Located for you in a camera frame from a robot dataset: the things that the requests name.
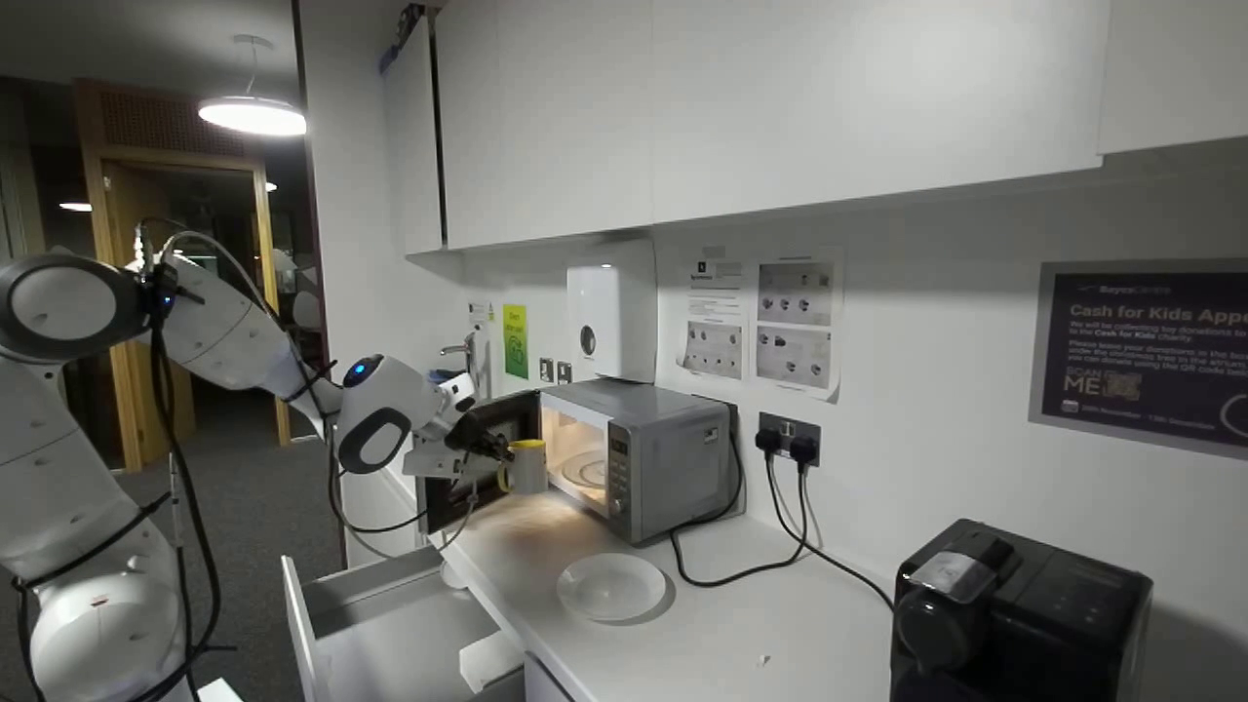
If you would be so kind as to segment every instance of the small white box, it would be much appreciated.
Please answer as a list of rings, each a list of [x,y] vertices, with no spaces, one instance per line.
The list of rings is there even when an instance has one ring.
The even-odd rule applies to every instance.
[[[656,275],[622,265],[565,269],[565,334],[580,378],[656,382]]]

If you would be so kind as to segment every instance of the ceiling light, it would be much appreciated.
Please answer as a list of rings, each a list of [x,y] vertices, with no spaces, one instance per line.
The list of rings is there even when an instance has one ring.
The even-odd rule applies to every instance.
[[[210,96],[198,104],[198,119],[274,140],[307,131],[307,119],[298,104],[254,93]]]
[[[235,43],[250,45],[245,88],[202,102],[198,119],[270,140],[306,136],[307,117],[298,104],[254,93],[261,52],[274,52],[274,43],[261,34],[235,34]]]

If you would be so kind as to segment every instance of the white drawer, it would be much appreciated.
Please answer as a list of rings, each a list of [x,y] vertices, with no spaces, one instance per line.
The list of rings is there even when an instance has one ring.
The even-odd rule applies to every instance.
[[[469,691],[461,647],[499,630],[463,590],[449,590],[436,550],[302,582],[281,557],[285,617],[307,702],[518,702],[522,669]]]

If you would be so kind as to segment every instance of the door frame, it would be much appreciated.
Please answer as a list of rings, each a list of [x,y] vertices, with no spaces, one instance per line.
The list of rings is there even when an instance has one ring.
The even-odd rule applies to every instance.
[[[270,301],[274,312],[281,312],[276,301],[276,269],[274,269],[274,216],[270,216],[270,175],[261,158],[250,156],[209,156],[209,151],[163,151],[163,149],[123,149],[123,143],[81,143],[81,171],[85,171],[85,191],[90,191],[90,231],[96,231],[96,253],[103,262],[127,265],[128,245],[115,238],[115,216],[109,216],[109,180],[106,162],[119,166],[150,166],[150,171],[187,171],[187,175],[245,175],[254,191],[254,238],[261,253],[261,297]],[[140,451],[140,405],[150,398],[136,398],[132,366],[127,357],[127,347],[109,351],[115,366],[115,398],[119,398],[119,433],[123,433],[123,456],[127,466],[136,472],[145,466]],[[288,443],[288,405],[274,398],[274,437],[276,443]]]

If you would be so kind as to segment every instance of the ceiling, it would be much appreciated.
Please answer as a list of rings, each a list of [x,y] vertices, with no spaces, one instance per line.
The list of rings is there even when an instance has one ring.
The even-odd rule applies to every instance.
[[[0,0],[0,79],[302,96],[294,0]]]

